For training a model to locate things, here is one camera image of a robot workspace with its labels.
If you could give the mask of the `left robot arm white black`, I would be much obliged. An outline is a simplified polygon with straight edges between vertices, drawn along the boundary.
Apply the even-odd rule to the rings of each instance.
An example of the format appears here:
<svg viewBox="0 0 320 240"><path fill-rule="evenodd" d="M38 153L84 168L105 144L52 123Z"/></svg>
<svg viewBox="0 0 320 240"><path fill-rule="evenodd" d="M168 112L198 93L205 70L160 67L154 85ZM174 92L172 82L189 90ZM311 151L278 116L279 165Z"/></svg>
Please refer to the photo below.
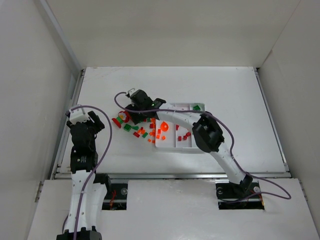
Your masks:
<svg viewBox="0 0 320 240"><path fill-rule="evenodd" d="M104 124L93 112L83 108L71 109L66 125L70 129L73 146L70 153L72 181L71 200L68 215L58 240L100 240L97 220L108 193L109 177L97 174L97 134Z"/></svg>

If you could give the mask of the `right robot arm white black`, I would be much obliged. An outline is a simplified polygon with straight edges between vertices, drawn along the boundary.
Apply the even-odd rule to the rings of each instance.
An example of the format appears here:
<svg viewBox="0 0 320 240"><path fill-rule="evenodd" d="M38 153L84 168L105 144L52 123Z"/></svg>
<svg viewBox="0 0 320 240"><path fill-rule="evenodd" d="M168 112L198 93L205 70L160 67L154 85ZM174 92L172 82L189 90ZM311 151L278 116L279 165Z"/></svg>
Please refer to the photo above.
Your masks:
<svg viewBox="0 0 320 240"><path fill-rule="evenodd" d="M152 100L145 91L131 89L126 96L131 104L127 110L133 121L155 118L170 122L191 131L196 146L210 154L226 173L233 191L244 194L253 178L242 170L233 159L223 136L223 130L214 117L201 110L182 110L177 106L156 98Z"/></svg>

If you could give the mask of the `green lego 2x2 brick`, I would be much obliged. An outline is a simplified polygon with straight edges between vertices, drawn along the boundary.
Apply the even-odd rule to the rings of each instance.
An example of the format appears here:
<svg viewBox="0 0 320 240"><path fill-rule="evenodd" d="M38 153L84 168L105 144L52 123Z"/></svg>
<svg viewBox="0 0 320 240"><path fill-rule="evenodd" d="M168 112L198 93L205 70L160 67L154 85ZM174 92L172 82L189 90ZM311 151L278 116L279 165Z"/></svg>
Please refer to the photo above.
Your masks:
<svg viewBox="0 0 320 240"><path fill-rule="evenodd" d="M123 129L124 129L125 131L129 132L129 131L132 129L132 126L129 125L129 124L126 124L126 125L123 127Z"/></svg>

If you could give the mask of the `orange round lego piece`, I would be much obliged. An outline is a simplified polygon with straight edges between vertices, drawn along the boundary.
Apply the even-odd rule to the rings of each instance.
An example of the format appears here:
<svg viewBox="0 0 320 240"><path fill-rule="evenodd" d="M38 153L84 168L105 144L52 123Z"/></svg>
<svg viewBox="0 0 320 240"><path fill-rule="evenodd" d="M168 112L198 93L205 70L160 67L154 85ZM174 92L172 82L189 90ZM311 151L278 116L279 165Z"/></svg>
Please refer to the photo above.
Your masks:
<svg viewBox="0 0 320 240"><path fill-rule="evenodd" d="M165 121L163 121L161 124L160 124L160 131L161 132L167 132L169 130L169 124Z"/></svg>

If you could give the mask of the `white three-compartment tray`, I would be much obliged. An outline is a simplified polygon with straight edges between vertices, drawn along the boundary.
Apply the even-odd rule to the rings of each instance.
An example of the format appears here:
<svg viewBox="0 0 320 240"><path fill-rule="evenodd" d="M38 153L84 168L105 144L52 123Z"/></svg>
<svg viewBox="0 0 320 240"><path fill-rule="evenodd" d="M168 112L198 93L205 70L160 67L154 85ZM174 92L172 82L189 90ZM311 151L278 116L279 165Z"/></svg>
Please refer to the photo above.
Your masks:
<svg viewBox="0 0 320 240"><path fill-rule="evenodd" d="M160 115L156 120L156 137L155 147L158 151L169 153L191 153L202 154L203 151L196 145L193 136L192 127L193 123L197 122L200 118L198 114L191 113L193 106L198 105L200 111L205 110L204 103L164 103L160 107L157 114ZM160 124L166 122L169 125L167 132L161 132Z"/></svg>

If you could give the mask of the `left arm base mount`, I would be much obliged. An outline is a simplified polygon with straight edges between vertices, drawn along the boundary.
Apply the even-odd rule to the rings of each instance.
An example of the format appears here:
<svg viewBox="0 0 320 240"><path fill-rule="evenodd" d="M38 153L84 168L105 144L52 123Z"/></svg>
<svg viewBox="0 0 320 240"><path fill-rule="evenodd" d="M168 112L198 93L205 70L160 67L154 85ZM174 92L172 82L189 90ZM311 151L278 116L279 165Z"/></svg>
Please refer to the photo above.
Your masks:
<svg viewBox="0 0 320 240"><path fill-rule="evenodd" d="M127 209L128 181L125 179L110 178L106 173L97 175L99 181L105 184L107 193L104 197L103 211L122 211Z"/></svg>

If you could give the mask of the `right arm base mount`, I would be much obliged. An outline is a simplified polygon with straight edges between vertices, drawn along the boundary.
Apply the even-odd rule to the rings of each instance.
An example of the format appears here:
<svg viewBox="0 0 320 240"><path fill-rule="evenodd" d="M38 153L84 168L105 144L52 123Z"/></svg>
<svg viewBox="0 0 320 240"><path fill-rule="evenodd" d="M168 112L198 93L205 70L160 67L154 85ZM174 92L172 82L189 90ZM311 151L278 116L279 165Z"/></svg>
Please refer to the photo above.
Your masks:
<svg viewBox="0 0 320 240"><path fill-rule="evenodd" d="M254 181L245 192L236 191L235 187L229 182L217 182L216 197L218 200L219 210L264 210L264 201L262 195L255 195L246 198L254 193L259 192L260 185Z"/></svg>

